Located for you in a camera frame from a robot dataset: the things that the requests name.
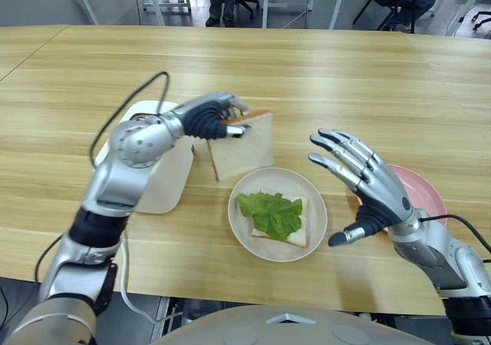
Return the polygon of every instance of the floor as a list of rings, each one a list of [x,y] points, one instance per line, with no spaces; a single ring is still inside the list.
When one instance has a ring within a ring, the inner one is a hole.
[[[8,320],[5,326],[0,328],[0,343],[3,343],[6,336],[15,329],[19,321],[36,305],[38,288],[30,281],[7,278],[0,278],[0,287],[5,292],[9,306]],[[129,310],[120,294],[114,293],[109,308],[97,318],[96,338],[98,345],[147,345],[203,315],[230,307],[247,305],[140,294],[128,294],[128,296],[134,305],[153,317],[162,318],[181,311],[183,316],[154,326],[147,319]],[[450,336],[450,323],[445,317],[395,316],[391,314],[363,315],[365,318],[368,317],[368,319],[380,324],[413,334],[436,345],[453,343]],[[5,302],[0,299],[0,321],[3,320],[4,316]]]
[[[209,0],[190,0],[192,6],[191,14],[187,8],[163,8],[163,17],[166,25],[186,25],[204,26],[208,18]],[[307,0],[270,0],[270,2],[296,2],[305,4]],[[315,0],[312,11],[303,8],[286,9],[270,8],[268,16],[269,28],[311,28],[326,29],[331,20],[331,13],[334,9],[336,0]],[[344,0],[341,12],[338,17],[336,29],[375,29],[387,14],[387,8],[382,8],[376,4],[371,4],[367,11],[361,16],[355,26],[352,20],[359,12],[366,0]],[[445,0],[438,14],[431,17],[430,14],[424,15],[417,21],[416,33],[428,35],[443,35],[448,24],[456,13],[456,8],[466,0]],[[116,25],[156,25],[157,18],[152,8],[143,10],[143,3],[150,0],[89,0],[96,16],[101,24]],[[491,0],[478,0],[477,4],[467,14],[466,19],[461,24],[456,36],[485,38],[491,30],[491,23],[482,26],[474,31],[472,16],[482,10],[491,10]],[[249,20],[249,13],[243,8],[236,9],[236,24],[244,28],[259,28],[262,23],[262,12],[257,11],[255,17]]]

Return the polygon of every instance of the lettuce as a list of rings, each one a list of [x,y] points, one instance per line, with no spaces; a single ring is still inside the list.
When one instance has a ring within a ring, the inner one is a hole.
[[[281,193],[239,194],[237,202],[245,217],[254,219],[254,228],[265,232],[272,239],[285,241],[302,226],[302,200],[294,202],[283,198]]]

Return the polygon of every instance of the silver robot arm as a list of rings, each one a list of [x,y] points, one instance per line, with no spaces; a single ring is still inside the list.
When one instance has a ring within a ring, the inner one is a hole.
[[[160,157],[184,135],[204,139],[241,137],[247,126],[220,120],[248,107],[226,92],[184,103],[160,116],[118,124],[109,152],[94,170],[74,223],[64,233],[39,290],[39,302],[7,344],[91,343],[95,315],[109,304],[117,274],[113,263],[120,235]]]
[[[329,239],[329,245],[355,242],[385,227],[396,252],[421,268],[433,283],[453,325],[455,344],[491,344],[491,280],[470,245],[455,239],[437,221],[421,221],[404,187],[385,161],[356,136],[319,130],[311,141],[341,161],[312,153],[309,159],[338,177],[363,205],[356,222]]]

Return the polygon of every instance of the beige plate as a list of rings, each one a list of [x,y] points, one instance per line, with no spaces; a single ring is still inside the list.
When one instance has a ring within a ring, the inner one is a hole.
[[[308,199],[307,247],[252,237],[252,218],[242,215],[236,197],[261,190]],[[287,169],[269,167],[253,171],[237,183],[229,199],[229,222],[239,242],[254,255],[273,262],[291,262],[310,255],[321,244],[328,228],[328,213],[321,194],[306,178]]]

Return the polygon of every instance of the bread slice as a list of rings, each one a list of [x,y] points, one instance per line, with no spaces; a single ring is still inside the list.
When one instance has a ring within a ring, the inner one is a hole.
[[[300,214],[300,221],[302,222],[302,226],[299,230],[296,232],[291,233],[288,236],[288,239],[285,241],[285,243],[297,245],[299,247],[305,248],[307,246],[307,201],[308,199],[302,198],[302,197],[288,197],[288,196],[283,196],[285,199],[289,199],[290,201],[294,202],[297,199],[302,200],[302,213]],[[255,236],[256,238],[267,238],[271,239],[268,234],[265,232],[261,232],[259,230],[256,230],[255,228],[252,229],[252,236]]]
[[[251,113],[224,121],[227,125],[251,126],[242,138],[209,140],[208,148],[217,180],[247,173],[275,163],[272,149],[273,115],[269,111]]]

